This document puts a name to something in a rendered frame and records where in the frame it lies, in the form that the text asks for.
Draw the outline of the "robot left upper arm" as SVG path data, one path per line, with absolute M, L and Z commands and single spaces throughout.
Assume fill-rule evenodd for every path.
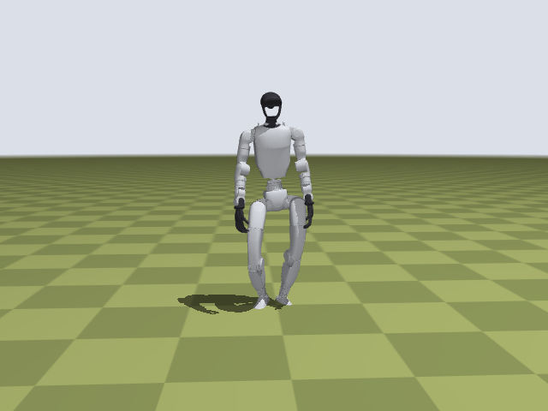
M 297 161 L 295 162 L 295 168 L 297 172 L 307 171 L 306 165 L 306 147 L 304 141 L 304 134 L 300 128 L 289 127 L 291 132 L 291 139 L 295 141 L 293 144 L 295 149 L 295 155 Z

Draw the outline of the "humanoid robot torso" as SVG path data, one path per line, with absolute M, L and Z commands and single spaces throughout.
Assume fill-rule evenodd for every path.
M 255 163 L 263 178 L 271 178 L 266 183 L 266 211 L 281 211 L 289 208 L 287 189 L 283 188 L 280 177 L 285 177 L 290 164 L 291 132 L 288 125 L 280 124 L 277 128 L 263 125 L 254 127 L 253 149 Z

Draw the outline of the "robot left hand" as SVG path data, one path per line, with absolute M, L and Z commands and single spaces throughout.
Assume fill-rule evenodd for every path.
M 304 228 L 303 229 L 307 229 L 311 223 L 312 223 L 312 217 L 313 217 L 313 204 L 314 202 L 312 202 L 312 197 L 310 194 L 306 194 L 305 195 L 305 205 L 307 206 L 307 217 L 306 217 L 306 220 L 308 220 L 308 223 L 307 225 L 303 226 Z

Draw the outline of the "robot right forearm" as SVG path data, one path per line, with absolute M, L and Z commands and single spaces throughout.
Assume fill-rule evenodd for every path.
M 234 182 L 235 182 L 235 198 L 234 198 L 234 205 L 238 206 L 238 200 L 239 198 L 244 199 L 245 201 L 245 195 L 246 195 L 246 182 L 247 178 L 245 176 L 240 176 L 241 173 L 241 164 L 237 164 L 235 167 L 235 176 L 234 176 Z

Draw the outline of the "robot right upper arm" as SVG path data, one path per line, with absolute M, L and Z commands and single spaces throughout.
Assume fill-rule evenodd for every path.
M 250 165 L 247 164 L 250 146 L 254 141 L 255 129 L 246 130 L 241 133 L 237 151 L 237 163 L 241 164 L 241 176 L 247 176 L 250 172 Z

